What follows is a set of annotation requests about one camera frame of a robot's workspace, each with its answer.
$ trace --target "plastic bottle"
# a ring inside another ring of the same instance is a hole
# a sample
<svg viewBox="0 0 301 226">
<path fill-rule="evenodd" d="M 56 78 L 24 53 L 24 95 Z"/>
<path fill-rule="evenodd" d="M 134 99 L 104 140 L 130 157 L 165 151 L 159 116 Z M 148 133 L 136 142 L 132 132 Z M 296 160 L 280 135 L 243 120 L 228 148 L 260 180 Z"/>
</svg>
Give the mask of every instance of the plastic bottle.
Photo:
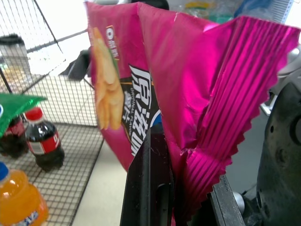
<svg viewBox="0 0 301 226">
<path fill-rule="evenodd" d="M 25 113 L 29 122 L 25 136 L 30 151 L 36 157 L 36 163 L 44 171 L 60 168 L 63 165 L 65 153 L 54 124 L 43 119 L 43 112 L 35 107 Z"/>
<path fill-rule="evenodd" d="M 8 129 L 0 138 L 0 154 L 18 158 L 28 151 L 25 139 L 25 128 L 20 116 L 14 118 Z"/>
<path fill-rule="evenodd" d="M 25 173 L 0 162 L 0 225 L 40 226 L 47 218 L 46 202 Z"/>
</svg>

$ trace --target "snack bag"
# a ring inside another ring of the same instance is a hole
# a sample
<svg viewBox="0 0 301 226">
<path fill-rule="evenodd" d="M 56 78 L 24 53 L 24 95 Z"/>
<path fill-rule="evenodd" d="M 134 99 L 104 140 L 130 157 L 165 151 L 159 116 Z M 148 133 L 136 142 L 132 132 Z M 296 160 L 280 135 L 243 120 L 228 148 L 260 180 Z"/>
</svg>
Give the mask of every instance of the snack bag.
<svg viewBox="0 0 301 226">
<path fill-rule="evenodd" d="M 231 164 L 300 30 L 243 16 L 218 25 L 143 3 L 88 2 L 87 13 L 102 134 L 127 170 L 162 120 L 174 217 L 185 225 Z"/>
<path fill-rule="evenodd" d="M 0 137 L 3 136 L 11 120 L 32 109 L 44 97 L 0 93 Z"/>
</svg>

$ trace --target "orange liquid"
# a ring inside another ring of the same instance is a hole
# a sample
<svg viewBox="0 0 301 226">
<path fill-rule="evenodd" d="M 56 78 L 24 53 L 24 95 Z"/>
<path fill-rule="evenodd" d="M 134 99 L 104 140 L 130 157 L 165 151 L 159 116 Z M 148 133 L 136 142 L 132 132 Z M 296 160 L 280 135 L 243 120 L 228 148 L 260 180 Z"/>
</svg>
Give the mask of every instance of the orange liquid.
<svg viewBox="0 0 301 226">
<path fill-rule="evenodd" d="M 37 188 L 28 183 L 24 172 L 10 170 L 0 181 L 0 225 L 31 222 L 40 226 L 47 218 L 48 208 Z"/>
</svg>

